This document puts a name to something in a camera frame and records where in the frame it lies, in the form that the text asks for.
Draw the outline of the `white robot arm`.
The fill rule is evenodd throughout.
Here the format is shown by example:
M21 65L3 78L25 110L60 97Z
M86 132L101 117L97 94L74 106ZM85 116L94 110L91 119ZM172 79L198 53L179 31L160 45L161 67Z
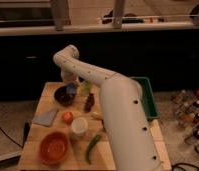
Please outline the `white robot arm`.
M116 170L164 171L141 102L141 85L78 57L78 49L68 45L53 56L53 61L63 73L77 75L100 88L100 106Z

